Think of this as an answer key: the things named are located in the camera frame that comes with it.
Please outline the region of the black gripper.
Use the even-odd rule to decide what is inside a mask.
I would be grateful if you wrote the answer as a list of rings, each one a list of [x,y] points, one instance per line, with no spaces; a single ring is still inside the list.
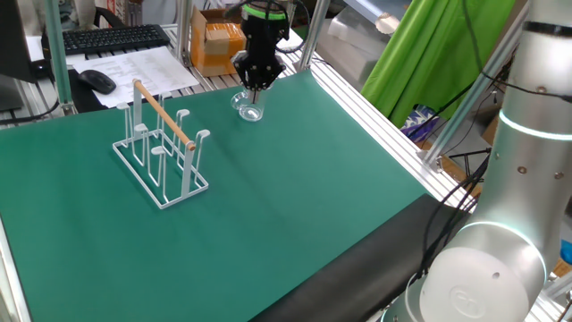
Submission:
[[[275,52],[278,42],[288,37],[288,27],[286,20],[265,20],[258,17],[248,17],[241,23],[241,29],[247,37],[246,50],[238,51],[231,58],[231,63],[240,77],[250,104],[258,103],[262,94],[286,68]],[[258,72],[256,89],[250,72]]]

